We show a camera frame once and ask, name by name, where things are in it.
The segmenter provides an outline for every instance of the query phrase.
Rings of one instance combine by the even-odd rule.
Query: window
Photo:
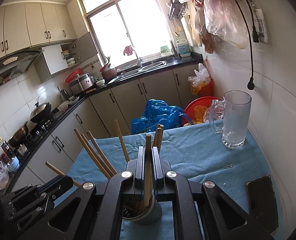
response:
[[[138,57],[160,55],[170,40],[165,19],[155,0],[82,0],[88,23],[97,39],[101,56],[110,56],[113,67],[137,60],[124,56],[133,46]]]

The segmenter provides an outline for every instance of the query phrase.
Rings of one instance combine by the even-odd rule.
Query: power cord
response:
[[[254,83],[253,83],[253,55],[252,55],[252,41],[251,41],[251,35],[250,35],[250,31],[249,31],[249,27],[248,27],[248,24],[247,24],[246,18],[245,18],[245,16],[244,16],[243,11],[241,10],[240,5],[239,5],[239,3],[237,2],[237,0],[235,0],[235,3],[237,4],[237,6],[238,6],[238,8],[239,8],[239,10],[240,10],[240,12],[241,12],[241,15],[242,15],[242,17],[243,17],[244,23],[246,24],[246,27],[247,27],[247,30],[248,30],[249,44],[250,44],[250,57],[251,57],[251,78],[250,78],[250,80],[249,80],[249,82],[248,82],[247,88],[248,88],[249,90],[254,90]],[[253,26],[254,26],[254,19],[253,19],[252,11],[251,11],[251,18],[252,18],[252,21],[253,21],[252,23],[253,23]]]

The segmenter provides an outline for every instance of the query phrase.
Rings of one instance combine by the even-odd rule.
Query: range hood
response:
[[[0,58],[0,86],[20,76],[43,53],[43,50],[21,50]]]

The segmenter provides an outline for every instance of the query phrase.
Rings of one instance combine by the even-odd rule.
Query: smartphone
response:
[[[278,229],[278,210],[271,177],[266,175],[246,184],[250,216],[268,233]]]

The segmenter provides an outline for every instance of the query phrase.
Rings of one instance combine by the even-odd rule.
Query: red basket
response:
[[[206,107],[210,107],[212,100],[217,99],[217,100],[221,100],[220,98],[216,98],[216,97],[202,97],[202,98],[198,98],[194,101],[192,101],[185,109],[185,113],[191,118],[191,119],[195,119],[195,111],[194,108],[195,106],[206,106]],[[182,118],[181,120],[181,125],[184,125],[186,123],[189,123],[189,121],[186,118]]]

